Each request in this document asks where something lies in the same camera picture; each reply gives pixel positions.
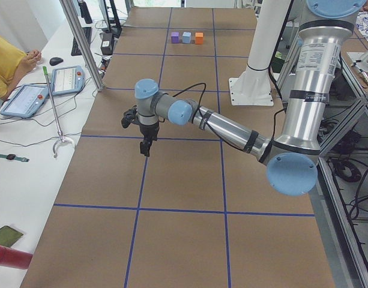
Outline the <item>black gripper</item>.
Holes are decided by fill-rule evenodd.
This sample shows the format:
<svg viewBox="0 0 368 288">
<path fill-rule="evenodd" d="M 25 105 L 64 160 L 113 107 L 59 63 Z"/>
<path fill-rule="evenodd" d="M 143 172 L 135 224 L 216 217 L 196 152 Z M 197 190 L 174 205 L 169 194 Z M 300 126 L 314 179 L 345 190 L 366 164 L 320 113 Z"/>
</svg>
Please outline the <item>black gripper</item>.
<svg viewBox="0 0 368 288">
<path fill-rule="evenodd" d="M 151 141 L 156 141 L 159 132 L 159 122 L 152 125 L 139 124 L 140 132 L 143 135 L 143 141 L 140 142 L 140 153 L 146 157 L 150 156 Z"/>
</svg>

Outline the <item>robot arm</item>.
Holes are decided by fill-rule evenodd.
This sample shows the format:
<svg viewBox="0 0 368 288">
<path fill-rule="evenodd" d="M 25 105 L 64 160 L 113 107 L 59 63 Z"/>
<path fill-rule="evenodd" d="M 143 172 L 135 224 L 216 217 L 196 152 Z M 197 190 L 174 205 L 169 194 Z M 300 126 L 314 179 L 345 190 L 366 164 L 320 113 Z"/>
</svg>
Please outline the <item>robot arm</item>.
<svg viewBox="0 0 368 288">
<path fill-rule="evenodd" d="M 181 100 L 161 91 L 152 79 L 134 87 L 137 101 L 134 121 L 144 136 L 140 151 L 149 155 L 157 138 L 160 118 L 176 125 L 192 123 L 214 133 L 233 148 L 252 154 L 267 168 L 270 185 L 280 193 L 298 196 L 316 184 L 316 162 L 320 153 L 319 126 L 329 100 L 343 43 L 354 31 L 363 1 L 306 1 L 298 38 L 301 50 L 289 93 L 285 121 L 278 136 L 265 137 L 235 121 L 259 119 L 259 106 L 271 105 L 270 53 L 274 51 L 280 24 L 286 19 L 290 1 L 263 3 L 246 70 L 229 81 L 232 107 L 221 115 L 194 100 Z"/>
</svg>

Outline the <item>person's hand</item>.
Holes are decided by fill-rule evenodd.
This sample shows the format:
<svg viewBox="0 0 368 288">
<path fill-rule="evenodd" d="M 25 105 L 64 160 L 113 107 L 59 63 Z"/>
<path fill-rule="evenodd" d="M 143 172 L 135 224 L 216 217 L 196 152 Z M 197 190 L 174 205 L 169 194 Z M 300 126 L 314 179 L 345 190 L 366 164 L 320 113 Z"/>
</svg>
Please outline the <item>person's hand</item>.
<svg viewBox="0 0 368 288">
<path fill-rule="evenodd" d="M 35 67 L 41 60 L 42 54 L 39 50 L 32 50 L 25 57 L 25 62 L 31 67 Z"/>
</svg>

